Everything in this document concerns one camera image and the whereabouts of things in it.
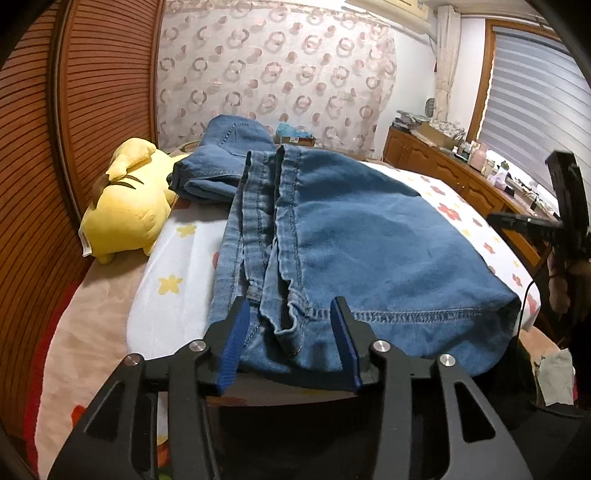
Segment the blue denim jeans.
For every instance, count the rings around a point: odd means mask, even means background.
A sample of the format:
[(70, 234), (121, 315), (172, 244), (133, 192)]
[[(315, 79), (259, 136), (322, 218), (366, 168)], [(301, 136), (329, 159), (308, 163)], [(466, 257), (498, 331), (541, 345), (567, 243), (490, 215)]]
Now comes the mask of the blue denim jeans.
[(345, 155), (250, 151), (219, 252), (211, 322), (249, 300), (242, 369), (345, 390), (331, 304), (406, 354), (493, 368), (521, 303), (416, 190)]

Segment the wooden sideboard cabinet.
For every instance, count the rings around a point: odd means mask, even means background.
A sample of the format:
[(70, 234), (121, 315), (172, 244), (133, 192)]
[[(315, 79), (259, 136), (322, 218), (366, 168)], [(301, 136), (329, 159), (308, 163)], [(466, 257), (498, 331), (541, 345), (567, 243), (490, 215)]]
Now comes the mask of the wooden sideboard cabinet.
[(482, 217), (505, 212), (545, 219), (518, 195), (509, 195), (494, 187), (478, 171), (457, 158), (429, 146), (415, 136), (391, 127), (383, 159), (394, 167), (439, 179), (458, 193)]

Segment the pink bottle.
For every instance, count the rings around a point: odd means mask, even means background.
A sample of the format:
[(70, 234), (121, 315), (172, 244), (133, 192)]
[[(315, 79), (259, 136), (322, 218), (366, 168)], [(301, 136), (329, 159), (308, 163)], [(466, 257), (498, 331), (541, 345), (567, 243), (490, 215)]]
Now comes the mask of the pink bottle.
[(487, 163), (488, 146), (485, 143), (473, 142), (468, 164), (475, 170), (481, 172)]

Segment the white strawberry print quilt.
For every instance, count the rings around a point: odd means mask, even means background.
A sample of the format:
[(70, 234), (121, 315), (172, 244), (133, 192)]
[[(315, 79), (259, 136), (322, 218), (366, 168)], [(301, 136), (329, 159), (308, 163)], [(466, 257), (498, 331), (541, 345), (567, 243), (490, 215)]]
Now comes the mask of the white strawberry print quilt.
[[(493, 273), (524, 302), (521, 327), (530, 329), (541, 309), (532, 277), (508, 244), (460, 195), (433, 177), (381, 162), (365, 165), (404, 183), (447, 219)], [(228, 209), (177, 200), (152, 249), (127, 319), (128, 350), (146, 359), (173, 353), (204, 334), (214, 272)]]

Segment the grey cloth on floor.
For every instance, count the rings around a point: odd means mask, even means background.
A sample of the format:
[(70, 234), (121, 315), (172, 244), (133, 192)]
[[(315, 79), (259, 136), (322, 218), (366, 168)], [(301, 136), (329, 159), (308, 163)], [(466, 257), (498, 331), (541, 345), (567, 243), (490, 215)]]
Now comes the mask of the grey cloth on floor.
[(575, 369), (568, 349), (542, 356), (536, 378), (546, 406), (574, 405)]

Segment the grey zebra window blind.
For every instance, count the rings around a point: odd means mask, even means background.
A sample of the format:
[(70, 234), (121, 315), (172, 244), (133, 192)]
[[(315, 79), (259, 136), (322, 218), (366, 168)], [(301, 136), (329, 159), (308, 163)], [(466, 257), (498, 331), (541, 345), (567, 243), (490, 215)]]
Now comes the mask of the grey zebra window blind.
[(559, 41), (495, 26), (479, 139), (538, 184), (552, 188), (546, 158), (576, 157), (590, 189), (590, 87)]

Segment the cardboard box on sideboard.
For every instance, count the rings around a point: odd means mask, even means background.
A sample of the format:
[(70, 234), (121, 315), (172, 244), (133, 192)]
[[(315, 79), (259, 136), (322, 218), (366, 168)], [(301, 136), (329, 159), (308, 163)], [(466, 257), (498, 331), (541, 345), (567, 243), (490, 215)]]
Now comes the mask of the cardboard box on sideboard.
[(452, 132), (452, 135), (448, 135), (438, 128), (435, 128), (429, 122), (423, 122), (413, 131), (413, 133), (425, 143), (448, 150), (452, 150), (454, 147), (457, 147), (463, 140), (462, 130), (458, 132)]

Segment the yellow plush toy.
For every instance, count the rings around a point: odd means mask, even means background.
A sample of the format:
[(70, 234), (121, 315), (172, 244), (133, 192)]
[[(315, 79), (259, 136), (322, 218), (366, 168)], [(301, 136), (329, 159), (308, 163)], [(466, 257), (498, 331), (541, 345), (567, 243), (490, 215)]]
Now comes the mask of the yellow plush toy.
[(124, 141), (92, 186), (78, 230), (82, 255), (103, 265), (123, 251), (150, 255), (176, 201), (167, 177), (183, 158), (183, 154), (170, 156), (144, 139)]

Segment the beige side curtain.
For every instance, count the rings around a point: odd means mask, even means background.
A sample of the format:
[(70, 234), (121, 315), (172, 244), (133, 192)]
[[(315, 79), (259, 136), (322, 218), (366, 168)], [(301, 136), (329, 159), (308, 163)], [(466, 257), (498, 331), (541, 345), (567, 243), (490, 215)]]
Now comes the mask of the beige side curtain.
[(448, 119), (451, 90), (454, 85), (461, 46), (461, 14), (453, 6), (437, 10), (437, 68), (434, 119)]

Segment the folded blue denim garment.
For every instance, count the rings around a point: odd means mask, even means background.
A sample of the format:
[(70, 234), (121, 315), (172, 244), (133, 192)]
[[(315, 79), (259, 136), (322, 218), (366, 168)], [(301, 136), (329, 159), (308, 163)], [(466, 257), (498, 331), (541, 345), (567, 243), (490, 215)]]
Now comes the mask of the folded blue denim garment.
[(249, 118), (218, 115), (209, 121), (197, 148), (174, 163), (169, 189), (190, 202), (231, 203), (250, 151), (276, 151), (266, 128)]

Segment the white air conditioner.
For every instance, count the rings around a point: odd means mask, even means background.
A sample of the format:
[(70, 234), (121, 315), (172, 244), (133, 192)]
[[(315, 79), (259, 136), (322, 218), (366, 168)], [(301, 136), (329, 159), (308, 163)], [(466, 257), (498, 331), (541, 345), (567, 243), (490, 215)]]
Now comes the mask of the white air conditioner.
[(398, 23), (419, 34), (436, 31), (430, 21), (432, 13), (424, 1), (417, 0), (352, 0), (346, 5), (356, 7)]

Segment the pink circle pattern curtain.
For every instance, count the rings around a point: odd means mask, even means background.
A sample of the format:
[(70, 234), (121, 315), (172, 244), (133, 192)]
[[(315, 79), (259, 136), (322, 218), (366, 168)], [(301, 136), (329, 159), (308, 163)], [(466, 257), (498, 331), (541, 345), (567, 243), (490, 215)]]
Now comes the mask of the pink circle pattern curtain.
[(375, 152), (397, 76), (389, 25), (272, 1), (168, 1), (157, 63), (158, 144), (197, 140), (214, 117), (287, 124), (318, 146)]

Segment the cardboard box with blue cloth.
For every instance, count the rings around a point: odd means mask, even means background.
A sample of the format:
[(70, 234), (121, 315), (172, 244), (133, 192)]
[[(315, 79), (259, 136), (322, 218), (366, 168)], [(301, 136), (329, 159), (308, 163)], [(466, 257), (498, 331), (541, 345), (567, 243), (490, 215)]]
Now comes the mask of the cardboard box with blue cloth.
[(300, 127), (293, 127), (280, 122), (276, 128), (276, 144), (291, 144), (303, 147), (314, 147), (315, 136)]

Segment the brown louvered wardrobe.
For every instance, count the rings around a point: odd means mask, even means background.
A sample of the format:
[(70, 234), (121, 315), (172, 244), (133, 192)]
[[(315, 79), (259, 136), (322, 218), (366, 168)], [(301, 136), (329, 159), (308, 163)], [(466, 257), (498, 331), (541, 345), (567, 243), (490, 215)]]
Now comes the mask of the brown louvered wardrobe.
[(35, 354), (88, 263), (95, 180), (130, 137), (154, 140), (159, 1), (1, 5), (1, 420), (32, 423)]

